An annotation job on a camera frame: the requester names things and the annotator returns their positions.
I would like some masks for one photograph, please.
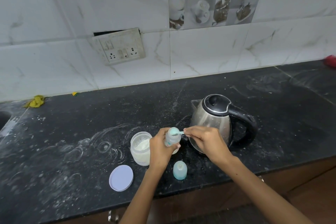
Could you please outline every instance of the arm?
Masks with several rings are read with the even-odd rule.
[[[208,158],[246,193],[271,224],[312,224],[231,154],[218,129],[194,126],[185,128],[184,133],[194,138]]]
[[[180,147],[174,144],[170,147],[164,145],[164,138],[169,128],[162,128],[157,135],[149,140],[150,160],[149,168],[124,213],[120,224],[146,224],[151,202],[156,186],[165,171],[173,151]]]

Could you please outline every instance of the yellow cloth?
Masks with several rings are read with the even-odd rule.
[[[28,103],[26,103],[24,105],[24,107],[40,107],[41,105],[44,104],[44,96],[42,95],[36,95],[34,96],[34,99],[32,99],[31,101],[29,101]]]

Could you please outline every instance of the kettle lid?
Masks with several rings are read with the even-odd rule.
[[[231,101],[219,94],[208,95],[204,98],[202,106],[210,114],[215,116],[229,115],[228,109]]]

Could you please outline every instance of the hand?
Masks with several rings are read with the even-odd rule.
[[[150,159],[149,168],[163,172],[170,160],[173,151],[180,148],[179,143],[173,144],[170,147],[165,146],[165,135],[170,128],[161,128],[156,136],[149,140]]]
[[[217,166],[233,157],[217,128],[193,126],[183,131],[195,140],[198,147]]]

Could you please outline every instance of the person's left hand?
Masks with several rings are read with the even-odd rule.
[[[150,159],[149,159],[149,168],[155,169],[157,171],[165,171],[171,155],[174,150],[180,148],[179,143],[173,144],[172,146],[165,146],[165,135],[170,128],[161,128],[156,136],[152,137],[149,140],[150,148]]]

